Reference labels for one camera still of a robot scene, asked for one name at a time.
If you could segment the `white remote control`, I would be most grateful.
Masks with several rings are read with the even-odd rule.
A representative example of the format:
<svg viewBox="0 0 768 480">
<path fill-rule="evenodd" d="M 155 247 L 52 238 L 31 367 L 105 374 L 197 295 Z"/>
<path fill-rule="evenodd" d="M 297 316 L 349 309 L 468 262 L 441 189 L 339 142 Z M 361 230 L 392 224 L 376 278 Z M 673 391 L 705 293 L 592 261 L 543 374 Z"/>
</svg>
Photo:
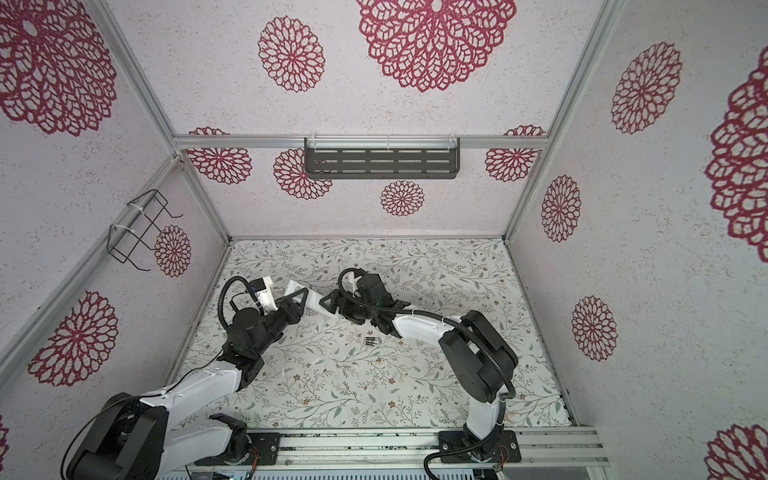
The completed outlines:
<svg viewBox="0 0 768 480">
<path fill-rule="evenodd" d="M 320 293 L 295 280 L 290 280 L 288 282 L 283 296 L 293 303 L 296 303 L 304 312 L 311 311 L 318 314 L 326 313 L 326 310 L 320 305 L 320 300 L 322 298 Z"/>
</svg>

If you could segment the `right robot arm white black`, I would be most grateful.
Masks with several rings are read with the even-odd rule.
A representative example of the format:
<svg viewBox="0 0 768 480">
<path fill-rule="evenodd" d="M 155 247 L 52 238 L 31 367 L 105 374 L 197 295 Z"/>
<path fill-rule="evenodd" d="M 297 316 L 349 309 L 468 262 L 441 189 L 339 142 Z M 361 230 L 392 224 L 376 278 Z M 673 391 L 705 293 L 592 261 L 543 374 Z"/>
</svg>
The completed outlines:
<svg viewBox="0 0 768 480">
<path fill-rule="evenodd" d="M 421 309 L 394 298 L 378 274 L 356 268 L 343 270 L 336 288 L 314 300 L 313 309 L 439 349 L 469 396 L 463 446 L 484 448 L 499 441 L 506 402 L 516 396 L 513 374 L 519 359 L 484 314 L 470 310 L 451 317 Z"/>
</svg>

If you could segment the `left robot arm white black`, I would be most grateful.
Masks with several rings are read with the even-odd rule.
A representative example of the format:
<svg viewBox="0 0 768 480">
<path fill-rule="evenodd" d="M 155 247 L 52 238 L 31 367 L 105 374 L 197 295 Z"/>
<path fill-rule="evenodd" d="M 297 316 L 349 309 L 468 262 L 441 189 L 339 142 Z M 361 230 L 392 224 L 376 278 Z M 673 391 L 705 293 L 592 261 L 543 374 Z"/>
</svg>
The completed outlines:
<svg viewBox="0 0 768 480">
<path fill-rule="evenodd" d="M 155 479 L 191 463 L 242 465 L 258 454 L 245 422 L 212 414 L 184 427 L 208 404 L 246 389 L 265 365 L 266 350 L 297 324 L 310 292 L 300 288 L 269 304 L 237 311 L 224 324 L 227 339 L 209 363 L 175 383 L 140 395 L 120 393 L 76 434 L 60 465 L 63 479 Z"/>
</svg>

